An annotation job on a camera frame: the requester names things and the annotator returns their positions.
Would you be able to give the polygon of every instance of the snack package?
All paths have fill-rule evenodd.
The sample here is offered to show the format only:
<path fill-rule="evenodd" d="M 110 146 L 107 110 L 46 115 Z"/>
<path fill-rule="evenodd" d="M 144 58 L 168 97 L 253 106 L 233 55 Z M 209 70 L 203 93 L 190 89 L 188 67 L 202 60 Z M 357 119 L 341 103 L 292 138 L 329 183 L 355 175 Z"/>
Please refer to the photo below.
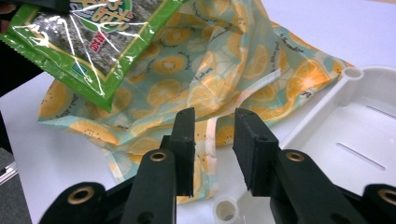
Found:
<path fill-rule="evenodd" d="M 182 0 L 71 0 L 70 14 L 23 5 L 0 39 L 104 110 Z"/>
<path fill-rule="evenodd" d="M 194 197 L 218 189 L 216 147 L 233 142 L 233 112 L 276 123 L 350 64 L 271 22 L 260 0 L 189 0 L 165 24 L 117 88 L 111 113 L 54 81 L 39 122 L 83 134 L 119 182 L 169 135 L 176 113 L 194 107 Z"/>

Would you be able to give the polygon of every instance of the table surface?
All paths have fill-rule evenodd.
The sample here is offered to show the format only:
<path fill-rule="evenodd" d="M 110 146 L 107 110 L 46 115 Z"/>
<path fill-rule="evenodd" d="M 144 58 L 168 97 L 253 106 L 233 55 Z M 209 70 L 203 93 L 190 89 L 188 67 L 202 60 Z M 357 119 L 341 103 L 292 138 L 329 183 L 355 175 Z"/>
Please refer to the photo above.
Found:
<path fill-rule="evenodd" d="M 364 0 L 262 2 L 272 21 L 326 53 L 356 66 L 396 67 L 394 4 Z M 39 105 L 52 80 L 52 76 L 43 73 L 0 98 L 33 223 L 64 189 L 74 184 L 93 181 L 106 189 L 116 184 L 98 147 L 81 135 L 54 131 L 36 122 Z M 282 141 L 327 91 L 321 91 L 272 127 L 276 137 Z M 214 223 L 215 201 L 232 195 L 244 184 L 231 147 L 219 148 L 217 157 L 219 192 L 210 200 L 178 205 L 177 223 Z M 274 223 L 268 202 L 258 202 L 262 223 Z"/>

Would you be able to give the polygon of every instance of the green package edge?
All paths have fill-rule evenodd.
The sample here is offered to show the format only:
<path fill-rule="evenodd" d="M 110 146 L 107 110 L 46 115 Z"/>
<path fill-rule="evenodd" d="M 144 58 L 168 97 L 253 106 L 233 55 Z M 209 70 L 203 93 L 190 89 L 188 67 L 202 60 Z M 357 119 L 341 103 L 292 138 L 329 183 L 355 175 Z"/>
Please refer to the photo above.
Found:
<path fill-rule="evenodd" d="M 50 47 L 32 46 L 28 43 L 27 40 L 21 39 L 22 36 L 26 39 L 30 37 L 36 38 L 35 34 L 32 31 L 23 29 L 22 31 L 19 31 L 20 34 L 17 34 L 17 32 L 13 30 L 14 26 L 25 25 L 25 22 L 32 17 L 32 11 L 36 11 L 36 14 L 34 15 L 35 18 L 35 16 L 40 11 L 40 7 L 29 4 L 22 5 L 18 12 L 15 14 L 15 16 L 12 18 L 10 25 L 8 26 L 7 33 L 0 35 L 0 40 L 16 50 L 23 57 L 43 69 L 45 72 L 60 80 L 73 91 L 82 95 L 94 104 L 102 107 L 105 111 L 110 112 L 114 93 L 118 86 L 121 84 L 128 70 L 134 65 L 134 63 L 137 61 L 138 56 L 143 53 L 144 49 L 149 46 L 158 31 L 164 26 L 168 19 L 178 10 L 178 8 L 184 2 L 185 0 L 163 0 L 163 5 L 155 11 L 155 14 L 164 14 L 166 16 L 151 16 L 148 19 L 148 24 L 139 32 L 140 36 L 133 39 L 132 41 L 134 43 L 124 51 L 125 54 L 123 55 L 123 57 L 118 58 L 119 63 L 115 66 L 121 67 L 122 74 L 120 74 L 120 76 L 112 74 L 109 76 L 106 82 L 103 82 L 102 80 L 99 82 L 99 85 L 104 90 L 104 95 L 98 94 L 97 91 L 93 90 L 88 84 L 86 84 L 84 77 L 80 73 L 69 69 L 70 64 L 73 64 L 76 61 L 74 57 L 63 54 L 58 50 Z M 60 54 L 61 62 L 53 61 L 52 57 L 50 57 L 52 55 L 57 56 L 58 58 L 58 55 Z M 134 57 L 134 59 L 131 61 L 125 56 L 132 56 Z M 95 72 L 91 69 L 87 71 L 86 75 L 94 78 L 96 78 L 97 76 Z"/>

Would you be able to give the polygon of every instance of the white plastic tray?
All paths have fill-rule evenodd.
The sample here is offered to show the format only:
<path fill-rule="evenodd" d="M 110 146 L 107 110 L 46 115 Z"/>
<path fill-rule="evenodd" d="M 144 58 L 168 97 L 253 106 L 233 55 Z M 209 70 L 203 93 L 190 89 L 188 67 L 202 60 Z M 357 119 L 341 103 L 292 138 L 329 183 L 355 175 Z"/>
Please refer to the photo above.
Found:
<path fill-rule="evenodd" d="M 359 195 L 369 184 L 396 186 L 396 68 L 345 69 L 280 148 L 308 154 L 335 185 Z M 275 223 L 262 212 L 268 203 L 242 185 L 213 214 L 218 224 Z"/>

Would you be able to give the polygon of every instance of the citrus pattern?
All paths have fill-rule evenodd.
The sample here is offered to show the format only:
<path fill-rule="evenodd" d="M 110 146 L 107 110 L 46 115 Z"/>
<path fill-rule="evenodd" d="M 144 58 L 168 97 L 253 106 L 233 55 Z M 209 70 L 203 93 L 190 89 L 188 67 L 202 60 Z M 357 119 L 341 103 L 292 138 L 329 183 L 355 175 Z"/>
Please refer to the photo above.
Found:
<path fill-rule="evenodd" d="M 134 61 L 110 113 L 54 81 L 39 120 L 103 147 L 109 168 L 122 182 L 171 134 L 176 113 L 194 107 L 194 197 L 177 197 L 178 203 L 216 193 L 215 145 L 233 142 L 236 106 L 272 125 L 351 66 L 271 22 L 261 0 L 186 1 Z M 280 77 L 269 76 L 275 80 L 267 84 L 267 75 L 278 69 Z"/>
<path fill-rule="evenodd" d="M 319 89 L 330 82 L 322 66 L 315 60 L 306 60 L 299 64 L 286 87 L 289 99 L 310 88 Z"/>
<path fill-rule="evenodd" d="M 261 77 L 267 69 L 268 63 L 268 50 L 264 45 L 260 44 L 257 46 L 253 57 L 247 63 L 247 69 L 244 72 L 243 78 L 257 79 Z"/>
<path fill-rule="evenodd" d="M 144 136 L 138 138 L 131 145 L 129 145 L 127 152 L 133 153 L 134 155 L 144 155 L 153 149 L 158 149 L 160 144 L 160 141 L 156 140 L 155 138 Z"/>
<path fill-rule="evenodd" d="M 171 75 L 184 68 L 184 59 L 180 56 L 167 56 L 155 61 L 153 68 L 161 75 Z"/>
<path fill-rule="evenodd" d="M 166 79 L 157 82 L 148 92 L 147 102 L 153 106 L 159 106 L 177 96 L 181 85 L 175 79 Z"/>
<path fill-rule="evenodd" d="M 67 101 L 67 88 L 58 80 L 55 80 L 49 87 L 47 94 L 41 102 L 38 116 L 48 118 L 57 115 L 65 107 Z"/>
<path fill-rule="evenodd" d="M 78 133 L 88 135 L 89 137 L 96 138 L 113 145 L 119 145 L 119 138 L 111 132 L 108 128 L 94 123 L 90 120 L 78 120 L 70 124 L 70 130 Z"/>

